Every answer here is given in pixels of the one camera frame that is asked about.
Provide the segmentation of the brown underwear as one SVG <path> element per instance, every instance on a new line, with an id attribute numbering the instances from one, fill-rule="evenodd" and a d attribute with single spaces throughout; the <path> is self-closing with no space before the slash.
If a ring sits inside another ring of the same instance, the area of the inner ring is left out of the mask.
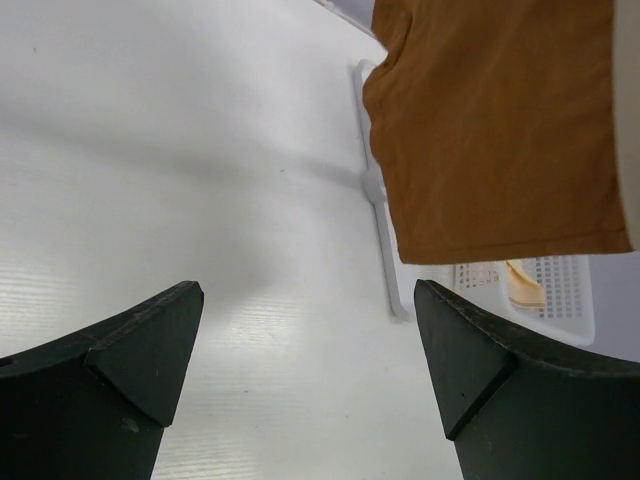
<path id="1" fill-rule="evenodd" d="M 410 264 L 639 247 L 635 1 L 379 1 L 365 82 Z"/>

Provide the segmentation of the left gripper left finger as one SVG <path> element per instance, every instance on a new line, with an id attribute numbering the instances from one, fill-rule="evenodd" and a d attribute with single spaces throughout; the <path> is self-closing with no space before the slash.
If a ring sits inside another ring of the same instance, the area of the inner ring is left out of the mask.
<path id="1" fill-rule="evenodd" d="M 183 281 L 1 360 L 4 479 L 148 479 L 174 421 L 204 293 Z"/>

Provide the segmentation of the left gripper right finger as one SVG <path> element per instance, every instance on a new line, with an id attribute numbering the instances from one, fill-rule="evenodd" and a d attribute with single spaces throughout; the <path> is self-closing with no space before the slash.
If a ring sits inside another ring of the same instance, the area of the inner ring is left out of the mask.
<path id="1" fill-rule="evenodd" d="M 635 479 L 639 366 L 555 341 L 433 281 L 414 290 L 446 438 L 467 479 Z"/>

